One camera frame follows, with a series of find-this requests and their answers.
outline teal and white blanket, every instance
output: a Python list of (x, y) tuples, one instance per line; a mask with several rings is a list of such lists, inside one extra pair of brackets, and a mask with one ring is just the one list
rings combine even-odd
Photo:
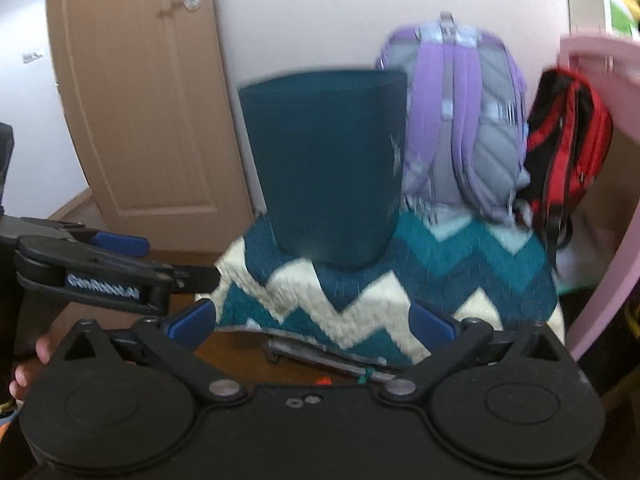
[(217, 262), (209, 297), (218, 326), (289, 333), (319, 346), (407, 366), (430, 355), (412, 334), (412, 302), (497, 330), (544, 320), (564, 339), (564, 322), (545, 251), (529, 231), (490, 226), (471, 215), (436, 226), (401, 214), (380, 260), (344, 271), (277, 247), (260, 218)]

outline circular black disc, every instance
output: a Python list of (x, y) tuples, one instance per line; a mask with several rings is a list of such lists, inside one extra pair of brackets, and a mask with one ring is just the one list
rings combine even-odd
[(74, 469), (126, 468), (171, 447), (187, 431), (193, 398), (174, 378), (124, 362), (86, 359), (46, 374), (20, 412), (25, 437)]
[(443, 381), (430, 419), (454, 447), (497, 466), (544, 468), (576, 460), (604, 423), (600, 400), (556, 362), (478, 367)]

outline red and black backpack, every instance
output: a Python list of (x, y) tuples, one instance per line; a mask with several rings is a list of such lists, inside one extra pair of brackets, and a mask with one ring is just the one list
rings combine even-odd
[(553, 266), (573, 233), (570, 213), (600, 173), (611, 136), (609, 111), (583, 76), (559, 67), (543, 73), (529, 115), (531, 183), (518, 197), (529, 203)]

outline wooden door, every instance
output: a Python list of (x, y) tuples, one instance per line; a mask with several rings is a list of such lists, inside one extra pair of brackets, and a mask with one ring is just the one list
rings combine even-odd
[(212, 0), (47, 0), (71, 137), (110, 228), (221, 253), (252, 221)]

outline dark teal trash bin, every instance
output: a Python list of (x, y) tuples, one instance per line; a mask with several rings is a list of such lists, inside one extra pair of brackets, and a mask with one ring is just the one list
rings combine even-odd
[(331, 70), (240, 89), (244, 122), (279, 247), (356, 269), (398, 221), (406, 75)]

